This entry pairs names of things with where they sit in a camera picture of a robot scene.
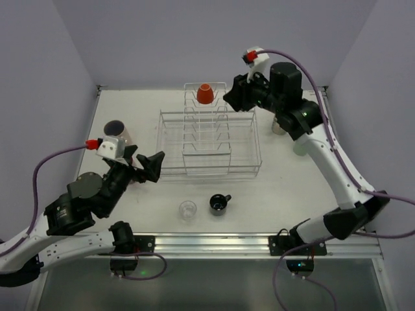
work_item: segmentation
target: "purple cable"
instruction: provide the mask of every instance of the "purple cable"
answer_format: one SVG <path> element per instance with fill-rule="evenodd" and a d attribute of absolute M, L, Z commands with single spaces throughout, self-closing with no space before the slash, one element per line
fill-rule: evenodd
<path fill-rule="evenodd" d="M 156 256 L 156 257 L 160 258 L 163 261 L 163 264 L 164 264 L 163 269 L 161 269 L 161 271 L 159 273 L 157 273 L 157 274 L 155 274 L 155 275 L 153 275 L 151 277 L 130 277 L 130 276 L 127 276 L 127 275 L 123 275 L 121 277 L 122 279 L 127 279 L 127 280 L 132 280 L 132 281 L 149 281 L 149 280 L 154 280 L 154 279 L 157 279 L 158 277 L 161 277 L 165 273 L 165 271 L 167 269 L 167 261 L 166 261 L 166 259 L 163 256 L 161 256 L 160 254 L 157 254 L 157 253 L 151 253 L 151 252 L 148 252 L 148 251 L 139 251 L 138 253 L 133 253 L 133 254 L 117 254 L 117 253 L 111 253 L 111 255 L 113 255 L 113 256 L 121 256 L 121 257 L 131 257 L 131 256 L 148 255 L 148 256 Z"/>
<path fill-rule="evenodd" d="M 277 264 L 276 264 L 276 266 L 274 268 L 274 272 L 272 273 L 272 286 L 274 287 L 274 295 L 275 295 L 275 297 L 276 297 L 279 305 L 282 307 L 282 309 L 284 311 L 289 311 L 289 310 L 288 310 L 287 306 L 285 306 L 285 304 L 281 300 L 281 297 L 278 295 L 277 284 L 276 284 L 277 271 L 278 271 L 279 266 L 283 262 L 284 257 L 286 257 L 287 255 L 291 254 L 292 252 L 298 251 L 300 249 L 309 248 L 310 246 L 314 246 L 314 245 L 317 245 L 317 244 L 320 244 L 320 243 L 324 243 L 324 242 L 326 242 L 328 240 L 333 240 L 333 239 L 334 239 L 333 237 L 330 237 L 330 238 L 322 238 L 322 239 L 319 239 L 319 240 L 315 240 L 312 243 L 308 243 L 308 244 L 304 244 L 304 245 L 300 245 L 300 246 L 297 246 L 295 248 L 292 248 L 292 249 L 286 251 L 284 254 L 282 254 L 280 256 L 280 258 L 278 259 Z M 317 286 L 319 286 L 321 288 L 323 288 L 330 295 L 330 297 L 333 300 L 334 311 L 337 311 L 337 301 L 336 301 L 335 295 L 334 295 L 334 293 L 327 286 L 325 286 L 324 284 L 322 284 L 320 282 L 317 282 L 316 280 L 309 279 L 307 277 L 305 278 L 305 280 L 306 281 L 309 281 L 309 282 L 311 282 L 311 283 L 313 283 L 313 284 L 315 284 L 315 285 L 317 285 Z"/>
<path fill-rule="evenodd" d="M 310 81 L 311 87 L 313 88 L 313 91 L 316 93 L 318 107 L 319 107 L 320 113 L 322 115 L 323 124 L 324 124 L 324 130 L 326 131 L 327 138 L 329 139 L 330 147 L 333 149 L 333 152 L 334 152 L 334 154 L 335 154 L 335 156 L 337 158 L 337 161 L 340 163 L 343 171 L 349 177 L 349 179 L 351 180 L 351 182 L 358 189 L 361 189 L 362 186 L 353 177 L 353 174 L 349 171 L 349 168 L 347 167 L 347 165 L 343 161 L 343 158 L 340 155 L 340 153 L 338 152 L 338 150 L 336 150 L 335 148 L 333 148 L 333 146 L 335 145 L 335 143 L 334 143 L 333 136 L 331 136 L 331 132 L 330 132 L 330 129 L 329 129 L 329 121 L 328 121 L 328 118 L 326 117 L 326 113 L 324 112 L 323 103 L 322 103 L 322 100 L 321 100 L 321 98 L 319 96 L 319 92 L 318 92 L 318 87 L 316 85 L 316 82 L 311 77 L 310 73 L 307 71 L 307 69 L 298 60 L 296 60 L 291 55 L 288 55 L 285 52 L 281 52 L 281 51 L 274 50 L 274 49 L 263 50 L 263 51 L 258 51 L 257 52 L 257 54 L 264 54 L 264 53 L 277 54 L 277 55 L 281 55 L 281 56 L 283 56 L 285 58 L 288 58 L 290 61 L 292 61 L 294 64 L 296 64 L 298 68 L 301 69 L 301 71 L 307 77 L 308 81 Z M 392 200 L 402 201 L 402 202 L 406 202 L 406 203 L 415 205 L 415 200 L 412 200 L 412 199 L 409 199 L 409 198 L 404 198 L 402 196 L 395 196 L 393 194 L 383 194 L 383 193 L 380 193 L 380 192 L 369 191 L 369 190 L 364 190 L 363 192 L 364 193 L 367 193 L 367 194 L 370 194 L 372 196 L 378 196 L 380 198 L 389 198 L 389 199 L 392 199 Z M 359 235 L 365 235 L 365 236 L 370 236 L 370 237 L 374 237 L 374 238 L 392 238 L 392 239 L 394 239 L 394 238 L 406 238 L 408 236 L 415 235 L 415 230 L 409 231 L 407 233 L 402 233 L 400 235 L 375 235 L 375 234 L 370 234 L 370 233 L 359 233 Z"/>
<path fill-rule="evenodd" d="M 81 150 L 86 148 L 86 146 L 79 146 L 74 148 L 68 148 L 61 151 L 57 151 L 51 155 L 48 155 L 45 159 L 41 160 L 38 165 L 34 168 L 33 171 L 33 178 L 32 178 L 32 186 L 33 186 L 33 201 L 34 201 L 34 208 L 33 208 L 33 216 L 32 220 L 30 222 L 29 228 L 27 228 L 26 234 L 30 235 L 32 233 L 32 230 L 34 226 L 36 225 L 36 219 L 38 218 L 38 211 L 39 211 L 39 200 L 38 200 L 38 172 L 39 169 L 42 167 L 43 164 L 48 162 L 48 160 L 59 156 L 61 154 L 66 154 L 67 152 L 75 151 L 75 150 Z M 25 237 L 21 237 L 13 246 L 8 248 L 6 251 L 0 253 L 0 257 L 5 256 L 18 248 L 24 241 L 26 240 Z"/>

